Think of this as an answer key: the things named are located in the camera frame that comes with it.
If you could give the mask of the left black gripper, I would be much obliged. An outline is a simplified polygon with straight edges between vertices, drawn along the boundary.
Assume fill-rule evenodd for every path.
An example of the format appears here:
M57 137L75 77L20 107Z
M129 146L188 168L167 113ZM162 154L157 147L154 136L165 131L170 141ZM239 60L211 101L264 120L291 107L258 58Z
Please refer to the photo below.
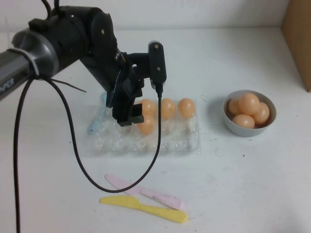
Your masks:
M142 104L135 103L142 96L146 78L146 54L119 52L111 63L114 84L111 90L113 118L121 127L144 122Z

